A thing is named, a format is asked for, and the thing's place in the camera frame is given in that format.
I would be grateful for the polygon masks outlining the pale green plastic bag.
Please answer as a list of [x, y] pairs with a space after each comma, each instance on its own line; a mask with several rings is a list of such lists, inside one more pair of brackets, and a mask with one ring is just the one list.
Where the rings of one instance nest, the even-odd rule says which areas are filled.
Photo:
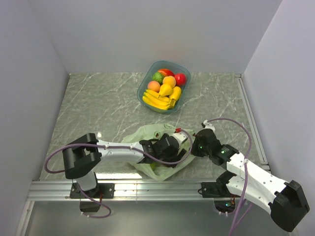
[[[122, 139], [123, 143], [133, 143], [140, 140], [148, 140], [151, 138], [160, 138], [164, 133], [172, 134], [175, 131], [175, 127], [168, 123], [157, 123], [157, 124], [148, 124], [139, 127], [134, 133], [125, 136]], [[164, 181], [169, 177], [173, 176], [181, 169], [189, 165], [195, 156], [189, 155], [183, 162], [176, 165], [176, 167], [171, 167], [170, 165], [163, 165], [156, 163], [156, 168], [152, 170], [149, 164], [134, 164], [130, 163], [136, 170], [142, 172], [148, 177], [157, 180]]]

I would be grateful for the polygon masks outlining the yellow banana bunch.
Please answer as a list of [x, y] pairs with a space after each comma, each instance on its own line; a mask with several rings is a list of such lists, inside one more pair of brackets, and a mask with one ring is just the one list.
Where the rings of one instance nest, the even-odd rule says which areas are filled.
[[170, 99], [168, 97], [159, 97], [159, 94], [153, 90], [147, 89], [143, 96], [142, 100], [155, 108], [161, 109], [161, 110], [170, 110], [175, 107], [176, 100]]

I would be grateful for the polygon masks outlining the yellow pear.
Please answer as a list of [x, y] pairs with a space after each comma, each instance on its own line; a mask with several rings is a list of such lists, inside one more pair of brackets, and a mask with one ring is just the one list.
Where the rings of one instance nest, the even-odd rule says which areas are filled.
[[166, 97], [166, 96], [171, 95], [172, 92], [173, 92], [173, 88], [168, 84], [164, 84], [160, 86], [160, 91], [158, 92], [158, 96]]

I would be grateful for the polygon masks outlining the pink orange peach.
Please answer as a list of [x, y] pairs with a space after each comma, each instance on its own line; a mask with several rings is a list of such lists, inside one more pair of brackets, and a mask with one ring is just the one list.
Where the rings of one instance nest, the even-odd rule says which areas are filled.
[[159, 92], [160, 91], [160, 83], [157, 81], [150, 81], [147, 85], [147, 89], [153, 90], [155, 92]]

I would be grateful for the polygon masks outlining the orange round fruit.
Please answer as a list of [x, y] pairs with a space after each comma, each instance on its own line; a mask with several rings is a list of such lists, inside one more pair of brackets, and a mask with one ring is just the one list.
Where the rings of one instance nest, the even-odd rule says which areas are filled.
[[168, 84], [174, 88], [176, 86], [176, 79], [174, 76], [166, 76], [163, 78], [162, 84]]

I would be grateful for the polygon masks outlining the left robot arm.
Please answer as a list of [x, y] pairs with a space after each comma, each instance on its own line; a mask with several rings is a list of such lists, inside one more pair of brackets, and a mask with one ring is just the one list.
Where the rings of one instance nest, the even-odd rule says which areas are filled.
[[141, 140], [135, 143], [111, 143], [98, 140], [88, 133], [67, 145], [62, 151], [65, 177], [79, 183], [89, 198], [99, 192], [93, 168], [103, 161], [152, 164], [155, 162], [176, 166], [187, 156], [181, 146], [188, 139], [183, 132], [163, 134], [160, 139]]

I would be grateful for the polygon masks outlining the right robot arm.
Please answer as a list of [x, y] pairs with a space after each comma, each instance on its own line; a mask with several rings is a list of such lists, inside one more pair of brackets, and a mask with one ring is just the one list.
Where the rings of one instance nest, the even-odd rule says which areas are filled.
[[195, 134], [192, 154], [209, 157], [225, 169], [216, 182], [201, 183], [203, 198], [220, 198], [244, 195], [245, 199], [268, 212], [283, 230], [292, 232], [309, 212], [302, 186], [287, 182], [263, 170], [230, 145], [222, 145], [212, 129]]

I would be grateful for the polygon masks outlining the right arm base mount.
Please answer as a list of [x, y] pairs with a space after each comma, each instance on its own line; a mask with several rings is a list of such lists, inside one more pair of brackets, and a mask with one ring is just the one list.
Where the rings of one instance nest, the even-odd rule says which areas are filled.
[[214, 206], [219, 214], [225, 214], [226, 216], [234, 214], [237, 207], [235, 198], [240, 197], [240, 195], [230, 193], [226, 185], [235, 176], [235, 174], [226, 171], [215, 182], [202, 182], [197, 193], [202, 198], [215, 199]]

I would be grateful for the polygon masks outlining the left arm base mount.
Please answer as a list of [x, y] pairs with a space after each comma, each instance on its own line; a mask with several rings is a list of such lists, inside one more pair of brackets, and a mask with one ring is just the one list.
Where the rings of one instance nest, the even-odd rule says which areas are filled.
[[80, 211], [85, 215], [89, 215], [100, 210], [102, 200], [114, 198], [114, 191], [114, 183], [99, 183], [96, 189], [84, 191], [82, 194], [79, 184], [75, 182], [71, 186], [69, 198], [80, 200]]

